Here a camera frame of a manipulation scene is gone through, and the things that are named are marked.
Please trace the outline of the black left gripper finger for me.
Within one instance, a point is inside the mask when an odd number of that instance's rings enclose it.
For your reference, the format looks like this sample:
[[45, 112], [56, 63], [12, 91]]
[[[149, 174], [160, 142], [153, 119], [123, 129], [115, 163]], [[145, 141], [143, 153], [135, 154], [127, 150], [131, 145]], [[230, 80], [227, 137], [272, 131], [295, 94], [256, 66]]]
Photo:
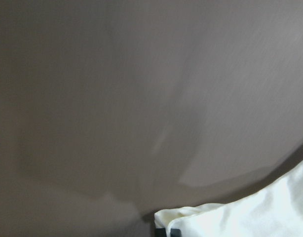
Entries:
[[165, 228], [156, 228], [155, 237], [166, 237], [166, 229]]

